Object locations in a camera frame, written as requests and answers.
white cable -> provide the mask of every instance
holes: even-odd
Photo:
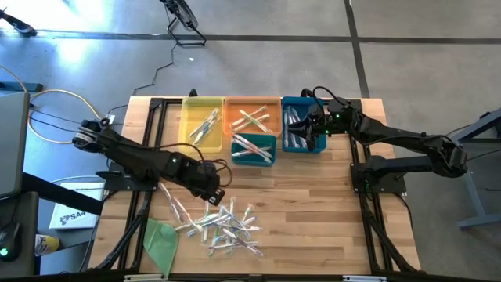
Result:
[[[56,179],[56,180],[53,180],[51,181],[50,183],[57,183],[57,182],[61,182],[61,181],[64,181],[64,180],[70,180],[70,179],[83,179],[83,178],[101,178],[97,175],[79,175],[79,176],[70,176],[70,177],[64,177],[62,179]]]
[[[0,65],[0,68],[6,70],[7,72],[9,72],[16,80],[17,82],[19,82],[19,84],[21,85],[21,87],[23,88],[24,92],[27,92],[27,89],[26,89],[26,86],[24,85],[24,83],[11,71],[9,70],[8,68]],[[65,93],[65,94],[68,94],[68,95],[71,95],[71,96],[74,96],[74,97],[77,97],[78,99],[80,99],[82,102],[85,103],[85,105],[87,105],[87,107],[89,109],[91,109],[92,113],[96,116],[96,118],[98,118],[99,120],[101,119],[101,117],[97,114],[96,110],[94,109],[94,107],[89,103],[87,102],[87,100],[78,95],[77,93],[73,93],[71,91],[67,91],[67,90],[62,90],[62,89],[47,89],[47,90],[44,90],[42,92],[39,92],[39,93],[36,93],[36,94],[33,94],[31,95],[31,98],[30,98],[30,101],[33,101],[34,99],[36,99],[38,96],[42,95],[42,94],[46,94],[46,93],[50,93],[50,92],[59,92],[59,93]],[[48,138],[45,138],[44,136],[40,135],[40,133],[36,132],[34,129],[33,129],[33,126],[31,125],[31,114],[33,114],[33,112],[31,111],[29,114],[28,114],[28,128],[33,132],[33,134],[35,134],[37,137],[39,137],[40,139],[43,139],[47,142],[50,142],[50,143],[56,143],[56,144],[71,144],[71,141],[57,141],[57,140],[52,140],[52,139],[48,139]]]

computer monitor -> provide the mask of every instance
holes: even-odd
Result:
[[[29,107],[28,93],[0,96],[0,199],[21,191]]]

blue bin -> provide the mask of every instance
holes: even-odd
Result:
[[[323,107],[323,101],[319,99],[320,105]],[[299,115],[299,118],[303,120],[306,117],[306,114],[308,113],[308,109],[311,105],[316,104],[316,101],[314,98],[311,97],[283,97],[282,98],[282,117],[283,114],[286,112],[286,108],[288,106],[293,107],[296,109],[297,114]],[[285,128],[286,128],[286,120],[282,118],[283,120],[283,134],[285,134]],[[290,141],[290,137],[292,135],[289,135],[289,146],[285,147],[285,144],[283,143],[284,138],[282,138],[282,149],[285,152],[291,152],[291,153],[320,153],[323,150],[326,149],[327,147],[327,139],[324,134],[320,135],[319,138],[315,138],[315,149],[313,151],[308,151],[307,148],[296,148],[292,145],[292,142]]]
[[[251,143],[258,147],[263,146],[271,146],[272,149],[268,150],[268,152],[272,155],[271,160],[272,163],[267,163],[263,157],[258,154],[249,154],[243,157],[232,157],[232,162],[235,165],[256,165],[256,166],[265,166],[270,167],[275,164],[276,160],[276,137],[271,135],[262,135],[262,134],[250,134],[250,133],[240,133],[240,136],[249,140]],[[232,154],[236,152],[240,152],[245,150],[241,145],[237,143],[232,143]]]

orange bin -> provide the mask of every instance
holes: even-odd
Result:
[[[232,135],[232,123],[244,118],[244,116],[240,113],[240,110],[245,111],[247,114],[252,114],[254,111],[263,106],[266,106],[266,109],[256,113],[253,117],[259,118],[265,114],[269,114],[269,118],[261,121],[261,123],[265,127],[271,129],[272,133],[263,132],[257,125],[254,124],[250,124],[238,132],[266,134],[278,137],[282,133],[282,100],[280,97],[273,96],[226,97],[222,125],[225,135]]]

concrete floor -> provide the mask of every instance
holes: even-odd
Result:
[[[351,0],[359,36],[399,38],[501,38],[501,2],[496,0]],[[343,0],[192,0],[206,34],[349,36]],[[167,20],[156,0],[17,0],[6,12],[39,30],[165,34]],[[9,28],[5,23],[0,27]],[[150,83],[170,61],[172,41],[0,37],[0,61],[24,81],[83,95],[98,112],[127,103],[132,90]],[[360,46],[369,94],[384,100],[390,126],[446,133],[499,107],[500,45],[370,44]],[[0,80],[11,80],[0,73]],[[295,96],[304,87],[325,85],[336,94],[360,97],[350,42],[212,41],[202,49],[175,50],[175,65],[162,70],[157,85],[138,95]],[[79,110],[64,105],[74,103]],[[59,94],[41,97],[45,112],[74,120],[91,118],[78,101]],[[45,120],[73,128],[72,124]],[[46,136],[71,133],[36,125]],[[468,146],[471,155],[496,146]],[[398,157],[412,153],[397,148]],[[501,154],[469,164],[488,212],[501,212]],[[49,162],[55,166],[48,168]],[[44,179],[88,175],[105,168],[105,158],[72,146],[27,137],[25,171]],[[456,222],[474,215],[462,179],[426,174],[405,177],[421,265],[433,274],[499,280],[501,225],[467,232]],[[43,207],[52,204],[43,201]],[[48,224],[50,213],[40,216]],[[45,256],[43,273],[75,271],[82,246]]]

